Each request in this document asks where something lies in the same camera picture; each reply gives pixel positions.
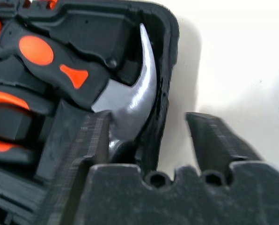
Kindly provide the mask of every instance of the tool case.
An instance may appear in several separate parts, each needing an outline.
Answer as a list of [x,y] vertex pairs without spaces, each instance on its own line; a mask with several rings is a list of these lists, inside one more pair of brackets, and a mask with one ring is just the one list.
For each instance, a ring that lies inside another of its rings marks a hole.
[[[147,2],[0,0],[0,23],[0,225],[89,224],[84,196],[93,170],[134,165],[144,176],[157,167],[177,60],[177,20]],[[93,112],[91,106],[109,79],[133,87],[146,69],[140,24],[153,49],[155,98],[136,139],[110,159],[116,120],[111,110]],[[53,52],[46,54],[49,45]],[[66,63],[60,70],[72,75],[75,89],[83,85],[79,77],[90,77],[90,92],[73,92],[58,79],[59,71],[52,69],[57,60],[87,62],[89,74]]]

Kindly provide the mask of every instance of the metal hammer head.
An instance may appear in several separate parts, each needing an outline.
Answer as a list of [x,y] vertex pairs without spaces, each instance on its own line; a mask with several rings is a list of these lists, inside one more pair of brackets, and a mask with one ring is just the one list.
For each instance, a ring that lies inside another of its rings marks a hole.
[[154,105],[157,89],[156,65],[153,50],[143,24],[140,25],[143,65],[140,76],[132,86],[110,80],[93,104],[94,112],[111,110],[110,158],[125,143],[132,142],[145,125]]

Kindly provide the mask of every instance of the tool compartment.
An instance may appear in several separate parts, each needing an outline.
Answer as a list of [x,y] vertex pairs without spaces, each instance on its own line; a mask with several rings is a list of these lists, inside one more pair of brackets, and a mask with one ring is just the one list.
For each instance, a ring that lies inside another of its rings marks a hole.
[[[59,0],[51,8],[51,1],[29,4],[24,0],[0,0],[0,21],[2,29],[18,23],[29,32],[64,46],[65,53],[72,52],[82,62],[102,66],[110,79],[130,87],[142,69],[140,23],[143,23],[155,58],[155,102],[136,140],[124,146],[125,150],[112,163],[136,164],[142,173],[156,169],[179,37],[177,21],[167,9],[131,1]],[[7,35],[4,43],[14,41],[12,36],[16,31],[2,32]],[[64,221],[73,224],[73,212],[78,211],[89,168],[110,162],[105,150],[109,137],[105,132],[108,134],[112,126],[112,115],[93,113],[49,79],[39,79],[33,74],[23,56],[0,51],[0,92],[16,96],[29,106],[26,109],[22,107],[24,104],[16,105],[16,109],[0,113],[0,119],[16,115],[13,129],[7,134],[0,130],[0,141],[24,146],[36,158],[28,166],[0,161],[0,224],[48,224],[48,215],[57,205],[53,202],[55,195],[67,201],[62,203],[61,218],[54,224]],[[0,111],[6,104],[10,102],[0,103]],[[67,192],[55,186],[66,188]]]

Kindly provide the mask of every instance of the black plastic tool case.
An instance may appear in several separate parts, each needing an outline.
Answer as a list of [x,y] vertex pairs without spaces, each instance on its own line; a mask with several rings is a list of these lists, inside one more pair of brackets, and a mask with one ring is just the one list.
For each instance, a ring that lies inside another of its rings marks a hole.
[[[155,170],[169,105],[171,74],[177,60],[179,27],[176,18],[164,7],[147,2],[59,0],[54,9],[49,9],[48,4],[48,1],[29,4],[25,0],[0,0],[0,20],[7,23],[15,18],[29,29],[69,46],[80,57],[100,62],[115,79],[127,85],[136,81],[141,69],[139,24],[144,23],[157,67],[157,96],[136,145],[116,163],[137,164],[142,173]],[[49,91],[43,88],[36,86],[35,89],[49,96]],[[108,133],[109,113],[89,114],[65,97],[64,100],[54,97],[53,101],[58,102],[57,119],[52,127],[49,122],[53,119],[48,119],[43,126],[40,135],[45,140],[47,156],[42,155],[38,168],[26,172],[23,180],[7,168],[0,168],[0,180],[5,185],[0,187],[0,213],[4,213],[0,217],[4,224],[73,224],[89,167],[107,162],[107,153],[100,149],[108,145],[105,132]],[[85,125],[89,129],[81,132]],[[47,139],[44,138],[46,133],[50,133]],[[83,155],[83,148],[94,138],[100,141],[88,156],[89,163],[71,169],[69,165]],[[22,182],[16,185],[14,179]],[[8,185],[14,185],[17,191],[13,193],[6,187]]]

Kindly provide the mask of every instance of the hammer claw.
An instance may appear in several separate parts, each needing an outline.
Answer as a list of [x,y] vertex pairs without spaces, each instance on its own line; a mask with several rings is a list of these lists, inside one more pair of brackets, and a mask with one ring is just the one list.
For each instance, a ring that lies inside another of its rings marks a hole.
[[93,104],[94,112],[111,110],[110,159],[125,143],[133,142],[144,127],[154,105],[157,89],[156,65],[147,30],[140,25],[143,65],[132,86],[109,80],[104,92]]

